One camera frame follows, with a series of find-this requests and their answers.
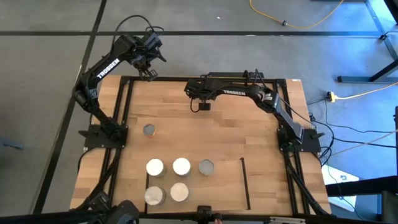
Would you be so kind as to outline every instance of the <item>metal cylinder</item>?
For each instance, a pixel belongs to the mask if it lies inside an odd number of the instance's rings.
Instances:
[[[148,205],[161,205],[166,200],[166,191],[160,187],[149,187],[145,191],[145,202]]]
[[[166,166],[160,159],[151,159],[147,163],[147,173],[155,178],[163,177],[166,171]]]
[[[210,176],[214,172],[214,163],[208,159],[202,160],[199,163],[199,172],[205,177]]]
[[[187,177],[191,173],[191,163],[186,158],[178,158],[173,162],[173,170],[180,177]]]
[[[143,132],[145,136],[152,137],[156,133],[155,126],[153,124],[147,124],[144,126]]]
[[[170,189],[170,195],[176,202],[183,202],[189,196],[188,187],[183,183],[176,183]]]

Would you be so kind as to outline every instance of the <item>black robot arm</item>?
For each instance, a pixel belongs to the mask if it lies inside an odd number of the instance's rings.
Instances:
[[[111,51],[81,75],[73,96],[85,111],[100,121],[101,132],[112,142],[123,139],[123,136],[126,135],[126,128],[120,126],[113,118],[107,117],[100,109],[98,83],[123,61],[133,65],[143,80],[152,81],[157,77],[157,73],[155,70],[149,70],[150,62],[155,58],[166,62],[159,50],[161,45],[162,42],[153,31],[147,32],[143,38],[121,35],[114,42]],[[90,134],[98,135],[98,133],[87,131],[81,131],[80,134],[84,137]]]
[[[266,86],[259,86],[254,83],[245,85],[222,82],[217,78],[202,75],[200,82],[189,80],[184,91],[191,99],[198,98],[202,101],[216,100],[216,97],[221,94],[249,97],[258,108],[266,113],[273,114],[286,127],[290,140],[296,140],[299,144],[302,143],[303,126],[294,122],[283,109],[279,94]]]

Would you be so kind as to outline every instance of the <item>gray floor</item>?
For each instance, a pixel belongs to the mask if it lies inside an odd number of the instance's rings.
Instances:
[[[91,30],[100,0],[90,1],[0,1],[0,30]],[[281,27],[255,14],[248,0],[109,0],[99,26],[112,31],[131,14],[142,14],[154,26],[166,30],[294,30]],[[336,2],[253,0],[264,12],[292,24],[308,25],[327,14]],[[373,7],[386,30],[395,22],[382,1]],[[142,30],[139,19],[126,22],[121,30]],[[344,3],[334,15],[311,31],[377,31],[363,3]],[[394,47],[396,38],[391,37]],[[237,37],[164,36],[162,53],[167,63],[153,67],[162,76],[198,76],[208,72],[241,72],[258,68],[266,77],[300,78],[307,102],[327,92],[348,96],[382,85],[339,84],[339,75],[370,76],[392,62],[386,46],[377,39],[352,37]],[[0,37],[0,136],[22,142],[26,150],[0,148],[0,216],[28,213],[37,193],[53,139],[66,107],[88,37]],[[88,66],[109,51],[111,38],[97,37]],[[137,75],[127,64],[113,74]],[[397,87],[349,101],[328,105],[328,121],[358,129],[392,131]],[[309,107],[317,120],[325,120],[325,104]],[[76,164],[82,153],[88,115],[75,108],[67,138],[49,192],[45,212],[68,209],[76,179]],[[335,130],[336,137],[367,141],[378,134]],[[326,132],[322,144],[327,145]],[[395,144],[393,137],[380,144]],[[336,142],[340,151],[352,144]],[[393,149],[364,146],[332,157],[330,165],[361,178],[396,174]],[[374,218],[374,197],[361,197],[356,208],[362,217]],[[341,216],[356,218],[333,207]]]

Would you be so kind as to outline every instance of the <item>black metal frame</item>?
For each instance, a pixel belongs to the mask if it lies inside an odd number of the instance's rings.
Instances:
[[[368,11],[370,12],[373,21],[378,29],[379,32],[381,32],[383,35],[386,33],[386,31],[383,29],[383,26],[380,23],[379,18],[377,17],[376,13],[373,11],[373,8],[371,6],[371,3],[368,0],[365,0],[366,7],[368,8]],[[384,37],[384,43],[386,44],[386,47],[388,51],[391,54],[392,59],[394,61],[374,74],[371,77],[348,77],[348,76],[339,76],[337,78],[338,82],[340,83],[396,83],[398,82],[398,78],[393,78],[393,77],[388,77],[392,72],[396,71],[398,68],[398,55],[396,51],[394,50],[394,47],[392,46],[390,40],[388,39],[387,36]]]
[[[210,74],[211,74],[212,77],[217,77],[217,78],[220,78],[220,79],[222,79],[224,81],[227,81],[227,82],[244,82],[244,79],[242,78],[242,73],[216,72],[216,73],[210,73]],[[127,99],[130,101],[131,100],[131,93],[132,93],[132,86],[133,86],[135,81],[141,81],[141,79],[139,77],[121,77],[121,84],[119,86],[118,96],[119,96],[119,94],[121,95],[122,92],[123,92],[124,84],[122,84],[122,83],[123,83],[123,80],[126,80],[126,79],[129,79],[129,90],[128,90],[128,93],[127,93]],[[200,77],[197,77],[197,78],[195,78],[195,77],[193,77],[193,78],[187,78],[187,77],[158,77],[153,82],[187,82],[189,79],[193,79],[193,80],[196,80],[196,81],[200,81],[201,80]],[[282,92],[283,92],[284,100],[287,103],[290,104],[289,94],[287,92],[286,80],[284,80],[284,79],[263,79],[263,80],[264,80],[264,83],[272,84],[272,87],[273,87],[274,91],[276,91],[276,92],[278,92],[279,91],[278,89],[281,88]],[[129,102],[127,102],[127,99],[126,99],[126,104],[125,105],[128,104],[128,107],[126,107],[126,106],[124,107],[123,117],[125,117],[125,115],[128,114]],[[119,108],[119,107],[120,107],[120,100],[116,100],[114,111],[116,111],[116,108]],[[286,111],[288,112],[288,114],[290,116],[292,116],[292,112],[291,112],[290,108],[287,107]],[[127,119],[127,117],[122,120],[122,124],[126,124],[126,119]],[[295,163],[296,163],[296,171],[298,173],[298,176],[301,178],[302,181],[304,181],[299,152],[297,152],[297,151],[295,152],[294,159],[295,159]],[[105,154],[104,161],[103,161],[103,166],[102,166],[103,168],[108,166],[109,160],[110,160],[109,156],[107,156]],[[285,167],[287,169],[287,161],[286,161],[286,157],[285,156],[284,156],[284,161],[285,161]],[[289,195],[290,195],[292,213],[295,215],[295,214],[298,214],[299,212],[298,212],[298,208],[297,208],[297,201],[296,201],[296,196],[295,196],[294,182],[293,182],[292,176],[289,175],[288,172],[286,172],[286,173],[287,173],[287,184],[288,184],[288,188],[289,188]],[[149,178],[148,178],[148,175],[147,175],[146,188],[148,188],[148,186],[149,186]],[[108,190],[108,195],[110,197],[110,199],[109,199],[110,204],[112,203],[112,196],[111,195],[113,195],[114,187],[115,187],[115,184],[111,184],[109,186],[109,190]],[[248,209],[250,209],[247,182],[245,183],[245,188],[246,188],[246,199],[248,200],[247,201]],[[303,203],[303,207],[304,207],[304,213],[310,214],[309,204],[306,201],[304,196],[302,196],[302,203]],[[181,217],[184,217],[183,213],[176,213],[176,214],[172,214],[170,216],[174,217],[174,216],[178,216],[180,214],[182,215]],[[145,209],[144,209],[143,215],[149,215],[151,218],[156,217],[155,214],[147,214],[147,205],[145,205]]]

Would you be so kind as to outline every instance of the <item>wooden table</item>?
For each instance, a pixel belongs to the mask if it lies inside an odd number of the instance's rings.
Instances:
[[[113,113],[119,80],[120,76],[108,76],[102,83],[99,103],[106,114]],[[113,203],[131,200],[144,212],[146,163],[159,158],[165,162],[167,174],[161,179],[150,178],[149,186],[164,188],[167,199],[160,206],[148,206],[148,213],[195,212],[198,205],[211,205],[214,211],[222,213],[291,215],[285,165],[276,136],[278,123],[274,116],[257,108],[249,98],[231,95],[220,95],[216,101],[211,101],[211,111],[192,113],[190,99],[183,91],[185,85],[186,82],[134,82],[127,120],[129,136],[121,154]],[[287,90],[291,106],[309,119],[301,81],[287,80]],[[310,127],[295,114],[294,120]],[[142,132],[147,124],[156,128],[152,138]],[[306,186],[323,209],[330,212],[319,161],[307,152],[300,156]],[[81,204],[97,184],[103,157],[104,149],[95,149],[83,158],[71,208]],[[189,177],[174,174],[172,163],[179,157],[191,162]],[[247,210],[239,160],[242,157],[246,164],[250,210]],[[198,164],[203,159],[215,163],[215,172],[210,177],[199,174]],[[171,199],[169,190],[176,182],[188,185],[187,201],[177,203]],[[295,191],[298,211],[303,212],[296,185]]]

